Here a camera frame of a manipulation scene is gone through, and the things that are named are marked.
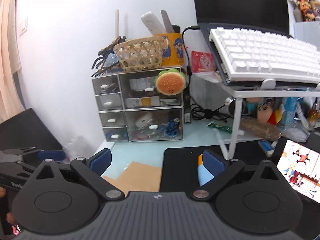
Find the person's left hand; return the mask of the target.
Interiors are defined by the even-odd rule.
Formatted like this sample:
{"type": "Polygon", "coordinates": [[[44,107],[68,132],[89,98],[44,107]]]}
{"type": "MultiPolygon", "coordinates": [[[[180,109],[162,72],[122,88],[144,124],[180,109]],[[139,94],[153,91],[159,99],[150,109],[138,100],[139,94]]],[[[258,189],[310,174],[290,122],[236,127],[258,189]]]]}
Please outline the person's left hand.
{"type": "Polygon", "coordinates": [[[12,202],[17,191],[1,187],[1,239],[13,239],[21,233],[12,213],[12,202]]]}

